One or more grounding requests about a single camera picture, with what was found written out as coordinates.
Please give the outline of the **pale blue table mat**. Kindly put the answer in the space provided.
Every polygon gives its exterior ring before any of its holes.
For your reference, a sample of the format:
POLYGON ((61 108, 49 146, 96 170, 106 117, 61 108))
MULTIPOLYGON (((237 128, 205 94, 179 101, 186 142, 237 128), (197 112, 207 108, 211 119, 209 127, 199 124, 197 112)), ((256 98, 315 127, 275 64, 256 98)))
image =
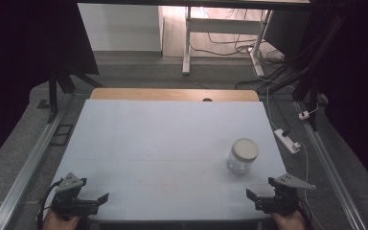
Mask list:
POLYGON ((56 177, 87 178, 82 199, 109 194, 99 221, 259 219, 249 189, 269 196, 286 171, 259 102, 85 102, 56 177), (226 160, 235 141, 259 149, 246 174, 226 160))

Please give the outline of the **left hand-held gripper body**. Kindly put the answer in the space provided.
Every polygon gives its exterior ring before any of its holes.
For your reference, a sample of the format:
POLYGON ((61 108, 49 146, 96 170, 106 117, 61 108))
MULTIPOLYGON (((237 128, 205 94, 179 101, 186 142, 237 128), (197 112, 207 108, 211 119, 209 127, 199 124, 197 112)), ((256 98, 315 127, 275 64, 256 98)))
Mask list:
POLYGON ((88 217, 98 213, 97 200, 78 198, 81 191, 80 178, 69 172, 59 183, 51 203, 51 209, 62 219, 69 220, 74 216, 88 217))

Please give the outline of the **black curtain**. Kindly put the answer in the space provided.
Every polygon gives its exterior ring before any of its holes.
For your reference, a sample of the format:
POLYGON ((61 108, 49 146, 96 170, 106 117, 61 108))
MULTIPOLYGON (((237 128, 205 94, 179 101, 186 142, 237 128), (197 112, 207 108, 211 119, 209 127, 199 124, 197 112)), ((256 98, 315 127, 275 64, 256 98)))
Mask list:
POLYGON ((368 0, 351 8, 319 62, 325 113, 368 171, 368 0))
POLYGON ((0 0, 0 149, 53 75, 97 75, 81 0, 0 0))

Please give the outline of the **white desk frame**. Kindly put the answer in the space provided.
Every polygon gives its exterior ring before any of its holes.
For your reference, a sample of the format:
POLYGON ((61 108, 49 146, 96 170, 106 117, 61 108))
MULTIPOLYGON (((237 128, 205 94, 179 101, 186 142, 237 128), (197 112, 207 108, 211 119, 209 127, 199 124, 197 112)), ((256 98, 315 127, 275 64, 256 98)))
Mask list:
POLYGON ((260 45, 264 38, 265 29, 268 24, 271 10, 263 10, 263 17, 260 21, 247 21, 235 19, 207 19, 192 17, 191 7, 185 9, 185 46, 183 53, 182 74, 184 76, 190 74, 191 33, 213 33, 213 34, 238 34, 238 35, 255 35, 256 43, 249 51, 253 68, 257 77, 265 75, 262 65, 258 58, 260 45))

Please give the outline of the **person's right hand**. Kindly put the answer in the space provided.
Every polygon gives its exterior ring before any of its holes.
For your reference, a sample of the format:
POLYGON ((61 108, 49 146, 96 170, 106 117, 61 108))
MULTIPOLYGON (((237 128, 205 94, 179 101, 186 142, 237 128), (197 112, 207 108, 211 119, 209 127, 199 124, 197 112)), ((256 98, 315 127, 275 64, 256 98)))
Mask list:
POLYGON ((287 216, 277 213, 273 213, 271 216, 274 218, 279 230, 306 230, 305 220, 298 211, 287 216))

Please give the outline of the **clear glass jar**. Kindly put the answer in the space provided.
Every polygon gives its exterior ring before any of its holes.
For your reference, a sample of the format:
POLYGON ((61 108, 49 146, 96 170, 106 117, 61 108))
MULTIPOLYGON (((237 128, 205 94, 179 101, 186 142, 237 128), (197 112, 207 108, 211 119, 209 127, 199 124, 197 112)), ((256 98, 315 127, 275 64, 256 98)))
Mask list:
POLYGON ((240 153, 233 149, 226 160, 226 166, 234 174, 246 174, 256 158, 255 152, 240 153))

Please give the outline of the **black floor bracket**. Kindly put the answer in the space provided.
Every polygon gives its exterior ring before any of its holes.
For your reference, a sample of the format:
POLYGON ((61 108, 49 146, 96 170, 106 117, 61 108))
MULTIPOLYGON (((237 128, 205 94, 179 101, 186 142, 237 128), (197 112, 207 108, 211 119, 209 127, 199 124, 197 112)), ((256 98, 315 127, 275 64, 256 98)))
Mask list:
POLYGON ((54 147, 65 147, 71 138, 73 128, 73 125, 59 125, 49 145, 54 147))

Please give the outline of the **white power strip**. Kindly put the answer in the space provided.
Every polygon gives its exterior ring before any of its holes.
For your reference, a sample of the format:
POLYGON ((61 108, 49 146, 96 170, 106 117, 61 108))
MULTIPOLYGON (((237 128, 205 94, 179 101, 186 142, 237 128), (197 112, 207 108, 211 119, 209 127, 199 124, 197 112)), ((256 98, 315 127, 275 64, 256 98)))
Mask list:
POLYGON ((290 154, 295 154, 300 151, 301 145, 298 142, 293 142, 288 137, 288 133, 286 131, 279 128, 274 131, 274 134, 290 154))

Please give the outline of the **person's left hand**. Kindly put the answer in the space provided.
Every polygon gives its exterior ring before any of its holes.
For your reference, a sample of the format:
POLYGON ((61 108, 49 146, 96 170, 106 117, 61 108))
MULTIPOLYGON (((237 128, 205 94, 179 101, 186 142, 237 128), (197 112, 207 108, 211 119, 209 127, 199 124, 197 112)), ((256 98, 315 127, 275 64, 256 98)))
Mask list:
POLYGON ((43 220, 42 230, 76 230, 80 217, 64 220, 56 212, 49 210, 43 220))

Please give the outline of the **aluminium rail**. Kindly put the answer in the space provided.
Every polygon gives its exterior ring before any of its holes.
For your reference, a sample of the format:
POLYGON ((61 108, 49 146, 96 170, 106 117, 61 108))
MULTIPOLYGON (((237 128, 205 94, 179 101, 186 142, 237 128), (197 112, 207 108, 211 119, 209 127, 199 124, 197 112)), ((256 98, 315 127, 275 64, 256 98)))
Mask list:
POLYGON ((306 177, 315 182, 316 195, 305 195, 313 209, 314 225, 321 230, 345 224, 341 230, 368 230, 368 226, 357 208, 355 200, 344 181, 342 170, 352 163, 346 143, 329 123, 319 125, 317 131, 308 120, 297 122, 305 129, 308 138, 303 150, 306 154, 306 177))
POLYGON ((23 167, 18 176, 14 180, 9 192, 0 205, 0 230, 5 230, 8 226, 12 215, 19 203, 19 200, 25 193, 29 183, 35 173, 35 170, 47 149, 51 138, 53 137, 59 122, 63 118, 67 106, 71 102, 72 95, 65 94, 59 101, 57 108, 57 116, 43 130, 42 134, 37 139, 36 144, 29 153, 23 167))

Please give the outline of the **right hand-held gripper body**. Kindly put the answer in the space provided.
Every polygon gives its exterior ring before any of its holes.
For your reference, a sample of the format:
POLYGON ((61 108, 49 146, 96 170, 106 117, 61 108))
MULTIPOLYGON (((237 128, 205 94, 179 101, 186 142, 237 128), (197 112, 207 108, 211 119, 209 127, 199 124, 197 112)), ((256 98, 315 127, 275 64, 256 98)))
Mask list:
POLYGON ((315 190, 316 187, 289 173, 274 178, 276 186, 273 197, 257 196, 255 208, 266 214, 277 213, 287 216, 295 212, 299 207, 298 189, 315 190))

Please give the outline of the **cream round jar lid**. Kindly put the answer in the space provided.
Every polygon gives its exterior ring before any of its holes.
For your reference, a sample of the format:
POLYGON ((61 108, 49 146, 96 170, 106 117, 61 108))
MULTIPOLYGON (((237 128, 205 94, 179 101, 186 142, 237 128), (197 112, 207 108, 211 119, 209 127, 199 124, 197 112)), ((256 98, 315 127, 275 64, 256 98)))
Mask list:
POLYGON ((247 138, 235 141, 231 151, 234 157, 242 162, 253 162, 259 154, 258 146, 247 138))

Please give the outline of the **black metal stand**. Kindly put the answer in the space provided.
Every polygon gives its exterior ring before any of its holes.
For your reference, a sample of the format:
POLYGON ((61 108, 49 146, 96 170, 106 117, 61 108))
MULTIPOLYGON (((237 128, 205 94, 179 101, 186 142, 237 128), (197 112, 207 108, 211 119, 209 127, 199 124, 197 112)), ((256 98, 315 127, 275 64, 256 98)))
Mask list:
POLYGON ((58 92, 57 87, 65 94, 72 94, 76 90, 76 86, 73 83, 71 76, 76 76, 80 80, 88 83, 94 88, 102 88, 103 85, 99 82, 91 79, 81 70, 78 70, 72 65, 59 65, 56 64, 52 70, 49 77, 49 106, 50 115, 48 122, 52 123, 58 114, 58 92))
POLYGON ((272 73, 273 79, 258 88, 258 93, 274 93, 298 81, 292 99, 302 101, 310 93, 309 122, 314 130, 317 109, 319 64, 346 18, 344 12, 276 11, 269 24, 269 43, 289 49, 284 63, 272 73))

